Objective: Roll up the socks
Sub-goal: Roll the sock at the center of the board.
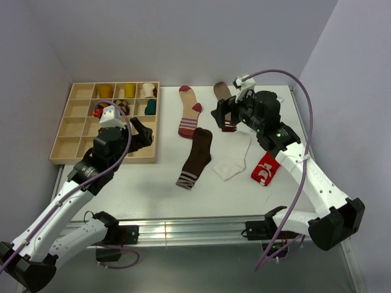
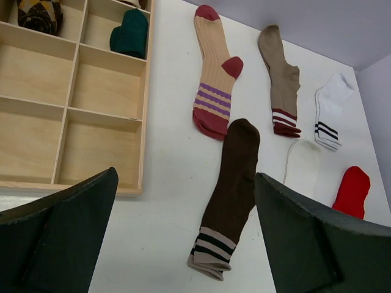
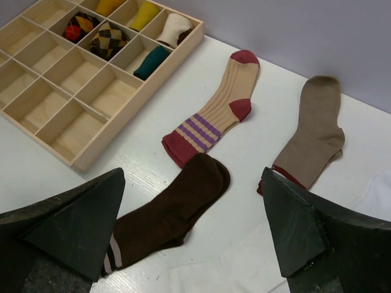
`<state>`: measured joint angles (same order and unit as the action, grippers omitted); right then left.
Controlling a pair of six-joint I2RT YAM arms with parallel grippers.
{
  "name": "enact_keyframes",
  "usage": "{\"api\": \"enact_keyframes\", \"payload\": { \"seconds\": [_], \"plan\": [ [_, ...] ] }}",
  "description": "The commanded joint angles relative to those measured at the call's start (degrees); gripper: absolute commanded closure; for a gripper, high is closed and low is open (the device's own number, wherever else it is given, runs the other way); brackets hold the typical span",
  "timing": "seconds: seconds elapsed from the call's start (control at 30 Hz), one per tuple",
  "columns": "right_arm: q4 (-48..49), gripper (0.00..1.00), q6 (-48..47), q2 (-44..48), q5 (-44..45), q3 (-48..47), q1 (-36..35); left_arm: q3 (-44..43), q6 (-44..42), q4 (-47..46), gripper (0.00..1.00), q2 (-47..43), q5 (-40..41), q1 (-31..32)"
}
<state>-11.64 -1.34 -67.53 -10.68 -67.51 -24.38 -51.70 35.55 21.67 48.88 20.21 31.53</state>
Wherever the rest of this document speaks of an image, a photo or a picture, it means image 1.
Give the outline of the dark brown striped sock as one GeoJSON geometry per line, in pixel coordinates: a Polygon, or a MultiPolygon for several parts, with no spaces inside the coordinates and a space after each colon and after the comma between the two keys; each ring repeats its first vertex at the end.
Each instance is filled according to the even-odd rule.
{"type": "Polygon", "coordinates": [[[203,128],[195,129],[190,154],[175,183],[177,186],[187,190],[194,187],[203,169],[211,162],[212,139],[211,131],[203,128]]]}

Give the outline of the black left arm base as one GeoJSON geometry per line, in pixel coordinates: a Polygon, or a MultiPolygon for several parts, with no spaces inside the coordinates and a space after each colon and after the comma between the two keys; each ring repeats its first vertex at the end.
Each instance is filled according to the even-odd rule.
{"type": "Polygon", "coordinates": [[[119,225],[117,228],[109,229],[108,235],[98,244],[115,246],[115,248],[100,247],[95,249],[95,259],[104,264],[112,264],[120,260],[125,253],[119,247],[137,244],[139,237],[138,225],[119,225]]]}

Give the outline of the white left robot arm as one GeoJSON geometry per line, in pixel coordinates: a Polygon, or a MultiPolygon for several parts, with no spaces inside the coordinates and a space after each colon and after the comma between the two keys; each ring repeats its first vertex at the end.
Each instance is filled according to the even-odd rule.
{"type": "Polygon", "coordinates": [[[72,257],[94,244],[119,239],[119,221],[101,211],[64,237],[70,220],[110,182],[128,153],[149,147],[153,131],[137,118],[128,125],[102,127],[82,160],[68,174],[61,190],[34,223],[12,242],[1,242],[1,271],[28,292],[39,292],[72,257]]]}

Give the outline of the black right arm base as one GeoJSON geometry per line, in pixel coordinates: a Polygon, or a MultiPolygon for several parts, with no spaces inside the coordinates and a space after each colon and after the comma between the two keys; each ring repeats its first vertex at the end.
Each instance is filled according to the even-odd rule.
{"type": "MultiPolygon", "coordinates": [[[[245,223],[245,229],[241,232],[241,236],[246,238],[248,241],[266,241],[266,243],[262,245],[262,249],[266,250],[276,229],[277,226],[275,224],[268,223],[266,220],[247,221],[245,223]]],[[[270,251],[267,253],[267,256],[271,256],[278,249],[286,245],[289,240],[294,239],[296,236],[298,236],[297,233],[281,231],[270,251]]]]}

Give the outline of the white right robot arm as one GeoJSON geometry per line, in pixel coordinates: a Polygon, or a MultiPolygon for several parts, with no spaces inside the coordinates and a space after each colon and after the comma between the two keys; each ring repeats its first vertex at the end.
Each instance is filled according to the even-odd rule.
{"type": "Polygon", "coordinates": [[[244,123],[254,130],[259,145],[303,186],[314,207],[313,213],[290,212],[286,206],[274,208],[256,230],[259,239],[277,238],[290,231],[310,237],[318,248],[328,251],[358,231],[364,203],[350,199],[305,153],[299,136],[280,120],[280,102],[274,92],[248,90],[242,100],[221,99],[211,114],[218,126],[223,126],[230,114],[234,125],[244,123]]]}

